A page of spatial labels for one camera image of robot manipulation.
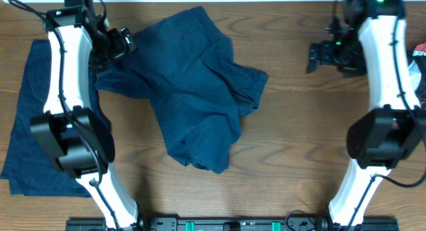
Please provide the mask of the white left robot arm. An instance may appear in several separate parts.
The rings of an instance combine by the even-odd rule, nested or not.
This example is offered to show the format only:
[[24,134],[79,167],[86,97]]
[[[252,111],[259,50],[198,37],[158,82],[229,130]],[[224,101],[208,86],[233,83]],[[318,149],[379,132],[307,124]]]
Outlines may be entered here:
[[114,140],[96,116],[90,78],[136,50],[128,29],[111,29],[93,0],[65,0],[41,15],[51,46],[51,76],[43,114],[31,133],[49,160],[82,185],[104,215],[104,230],[142,230],[138,204],[114,167]]

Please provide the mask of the dark blue shorts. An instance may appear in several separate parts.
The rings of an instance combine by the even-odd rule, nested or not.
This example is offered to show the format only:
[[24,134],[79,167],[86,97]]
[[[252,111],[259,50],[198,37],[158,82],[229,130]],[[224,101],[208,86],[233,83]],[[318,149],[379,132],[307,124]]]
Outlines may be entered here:
[[259,108],[268,75],[235,63],[231,40],[203,7],[137,32],[134,42],[137,50],[111,63],[97,89],[149,100],[169,156],[223,173],[240,120]]

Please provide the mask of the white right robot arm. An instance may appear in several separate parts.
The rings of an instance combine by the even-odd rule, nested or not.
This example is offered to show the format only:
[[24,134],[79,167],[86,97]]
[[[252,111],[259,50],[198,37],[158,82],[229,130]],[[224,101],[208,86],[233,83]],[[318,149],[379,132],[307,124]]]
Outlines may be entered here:
[[310,45],[307,70],[329,65],[347,75],[366,75],[369,108],[347,132],[348,168],[316,230],[397,230],[394,218],[364,214],[379,185],[425,142],[425,110],[405,51],[404,1],[336,2],[343,5],[343,16],[331,16],[330,40]]

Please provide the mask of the dark navy garment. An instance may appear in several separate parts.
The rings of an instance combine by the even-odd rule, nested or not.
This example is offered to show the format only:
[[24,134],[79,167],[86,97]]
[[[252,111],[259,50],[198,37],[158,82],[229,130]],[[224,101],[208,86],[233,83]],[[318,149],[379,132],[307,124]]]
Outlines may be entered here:
[[89,198],[91,195],[83,186],[55,168],[30,131],[31,119],[43,113],[50,76],[50,43],[36,39],[25,63],[1,178],[9,181],[12,195]]

